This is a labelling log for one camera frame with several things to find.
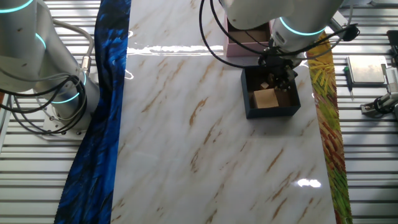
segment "cable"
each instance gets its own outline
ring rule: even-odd
[[[87,96],[84,97],[83,105],[86,103]],[[71,119],[75,118],[83,109],[83,105],[80,107],[80,109],[73,115],[71,115],[69,118],[60,118],[57,116],[57,113],[54,111],[54,107],[52,107],[52,112],[54,116],[56,117],[55,119],[58,121],[70,121]]]
[[[56,19],[53,19],[53,23],[55,25],[62,26],[66,29],[70,29],[72,31],[75,31],[75,32],[78,32],[79,34],[84,35],[89,42],[88,50],[87,50],[87,53],[85,54],[85,56],[89,56],[89,57],[91,56],[91,53],[93,52],[93,49],[94,49],[94,40],[93,40],[92,36],[89,33],[87,33],[87,31],[85,31],[77,26],[67,24],[66,22],[58,21]]]
[[[215,18],[215,20],[216,20],[218,26],[220,27],[220,29],[223,31],[223,33],[224,33],[228,38],[230,38],[233,42],[235,42],[236,44],[238,44],[238,45],[241,46],[242,48],[244,48],[244,49],[246,49],[246,50],[248,50],[248,51],[250,51],[250,52],[252,52],[252,53],[255,53],[255,54],[258,54],[258,55],[264,55],[264,52],[258,52],[257,50],[253,50],[253,49],[251,49],[251,48],[249,48],[249,47],[246,47],[245,45],[243,45],[242,43],[240,43],[239,41],[237,41],[233,36],[231,36],[231,35],[224,29],[223,25],[221,24],[220,20],[218,19],[216,10],[214,9],[214,2],[213,2],[213,0],[210,0],[210,7],[211,7],[211,11],[212,11],[212,13],[213,13],[213,16],[214,16],[214,18]]]
[[[38,104],[39,106],[42,106],[42,102],[40,102],[39,97],[35,96],[35,99],[36,99],[37,104]],[[54,119],[54,120],[56,120],[56,121],[61,122],[61,120],[59,120],[59,119],[55,118],[54,116],[52,116],[51,114],[49,114],[49,112],[47,112],[46,108],[44,108],[42,111],[43,111],[43,112],[45,113],[45,115],[47,115],[49,118],[52,118],[52,119]]]
[[[49,81],[49,80],[63,79],[63,78],[66,78],[66,77],[71,76],[69,73],[63,72],[63,73],[58,73],[58,74],[51,75],[51,76],[45,77],[45,78],[27,79],[27,78],[18,77],[18,76],[16,76],[16,75],[13,75],[13,74],[11,74],[11,73],[8,73],[8,72],[4,71],[2,68],[0,68],[0,72],[2,72],[3,74],[5,74],[6,76],[8,76],[8,77],[10,77],[10,78],[14,78],[14,79],[16,79],[16,80],[20,80],[20,81],[23,81],[23,82],[44,82],[44,81]],[[64,93],[58,94],[58,96],[64,95],[67,91],[69,91],[70,89],[75,88],[75,87],[76,87],[76,85],[75,85],[75,86],[69,87],[67,90],[65,90]]]
[[[78,92],[81,93],[79,94],[79,102],[81,104],[82,102],[82,98],[84,95],[84,103],[83,103],[83,109],[85,110],[85,108],[87,107],[87,100],[86,100],[86,92],[85,92],[85,88],[84,85],[80,82],[80,84],[78,85],[77,88]],[[15,98],[16,100],[16,105],[18,107],[19,110],[21,110],[21,107],[19,106],[19,102],[18,100]],[[7,103],[7,105],[10,105],[10,107],[12,107],[12,103],[11,103],[11,95],[9,96],[9,102]],[[26,130],[34,133],[34,134],[60,134],[60,133],[64,133],[66,131],[71,130],[83,117],[84,113],[81,113],[80,117],[74,122],[74,120],[71,120],[68,124],[66,124],[64,127],[56,130],[56,131],[46,131],[38,126],[36,126],[34,123],[32,123],[31,121],[29,121],[26,116],[24,114],[22,114],[22,117],[25,118],[25,120],[31,124],[33,127],[37,128],[39,131],[34,131],[30,128],[28,128],[27,126],[25,126],[20,120],[19,118],[16,116],[15,112],[12,112],[12,115],[14,116],[14,118],[16,119],[16,121]]]
[[[245,68],[245,66],[243,65],[235,65],[233,63],[227,62],[225,60],[223,60],[222,58],[220,58],[219,56],[217,56],[214,51],[210,48],[207,40],[206,40],[206,36],[205,33],[203,31],[203,23],[202,23],[202,14],[203,14],[203,5],[205,3],[205,0],[201,0],[200,2],[200,7],[199,7],[199,28],[200,28],[200,35],[201,38],[203,39],[203,42],[205,43],[207,49],[209,50],[209,52],[212,54],[212,56],[214,58],[216,58],[217,60],[219,60],[220,62],[223,62],[226,65],[232,66],[232,67],[236,67],[236,68]]]
[[[252,35],[250,35],[246,30],[244,31],[250,38],[252,38],[252,40],[254,40],[254,41],[256,41],[257,42],[257,44],[259,44],[259,45],[261,45],[261,46],[264,46],[264,47],[268,47],[267,45],[265,45],[265,44],[262,44],[262,43],[260,43],[258,40],[256,40]]]
[[[25,110],[25,111],[24,111],[24,110],[16,110],[16,109],[10,108],[10,107],[8,107],[8,106],[4,106],[3,104],[0,104],[0,108],[2,108],[2,109],[4,109],[4,110],[11,111],[11,112],[15,112],[15,113],[35,113],[35,112],[37,112],[37,111],[39,111],[39,110],[45,108],[46,106],[48,106],[48,105],[57,97],[59,91],[61,91],[61,89],[62,89],[62,87],[64,86],[64,84],[65,84],[66,82],[69,82],[70,80],[73,80],[73,78],[74,78],[74,77],[68,77],[66,80],[64,80],[63,82],[61,82],[60,84],[58,84],[56,87],[54,87],[54,88],[55,88],[55,93],[51,96],[51,98],[49,99],[49,101],[46,102],[43,106],[40,106],[40,107],[35,108],[35,109],[32,109],[32,110]],[[21,95],[21,94],[15,94],[15,93],[10,92],[10,91],[4,91],[4,90],[0,90],[0,91],[3,91],[3,93],[9,94],[9,95],[14,95],[14,96]]]

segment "brown cardboard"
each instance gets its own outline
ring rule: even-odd
[[[254,92],[254,104],[256,108],[278,107],[278,99],[274,89],[259,90]]]

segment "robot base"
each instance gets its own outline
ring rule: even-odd
[[[47,107],[47,112],[49,113],[49,115],[53,116],[53,109],[52,109],[52,105],[48,105]],[[54,119],[49,118],[48,116],[46,116],[44,118],[44,125],[43,125],[43,129],[44,130],[57,130],[61,127],[63,127],[63,123],[56,121]],[[83,140],[83,138],[85,137],[86,132],[85,131],[79,131],[79,130],[74,130],[71,129],[69,131],[65,131],[62,134],[44,134],[43,138],[49,141],[63,141],[63,140],[74,140],[74,141],[81,141]]]

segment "teal light ring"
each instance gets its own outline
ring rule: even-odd
[[[45,49],[47,48],[47,46],[46,46],[46,44],[45,44],[43,38],[42,38],[39,34],[36,34],[36,37],[39,38],[39,40],[43,43],[44,50],[45,50]]]
[[[15,7],[15,8],[12,8],[12,9],[0,9],[0,14],[20,11],[21,9],[26,8],[32,2],[33,2],[33,0],[29,0],[27,3],[25,3],[25,4],[23,4],[23,5],[19,6],[19,7]]]
[[[297,30],[293,30],[292,28],[290,28],[281,17],[279,19],[280,19],[281,23],[286,27],[286,29],[288,29],[289,31],[291,31],[292,33],[297,34],[297,35],[304,35],[304,36],[317,35],[317,34],[322,33],[326,29],[326,27],[325,27],[325,28],[323,28],[322,30],[320,30],[318,32],[303,33],[303,32],[299,32]]]
[[[86,72],[85,73],[85,82],[83,83],[83,85],[86,85],[86,81],[87,81],[87,77],[86,77]],[[72,98],[65,100],[65,101],[61,101],[61,102],[51,102],[51,103],[57,103],[57,104],[61,104],[61,103],[68,103],[71,100],[74,100],[76,97],[79,96],[80,93],[77,93],[75,96],[73,96]]]

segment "pink box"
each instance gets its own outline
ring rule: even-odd
[[[271,30],[272,30],[271,27],[273,23],[274,21],[267,22],[266,24],[263,24],[259,27],[247,30],[247,32],[250,35],[252,35],[258,42],[264,44],[265,46],[268,46],[268,41],[271,37]],[[257,50],[260,52],[262,52],[266,48],[265,46],[258,44],[255,40],[253,40],[250,36],[248,36],[244,30],[238,30],[237,28],[233,27],[229,23],[228,18],[226,16],[224,20],[224,28],[228,31],[229,34],[231,34],[236,40],[238,40],[246,47],[249,47],[253,50]],[[227,57],[259,56],[258,54],[252,53],[242,48],[241,46],[230,40],[227,36],[224,48],[226,49]]]

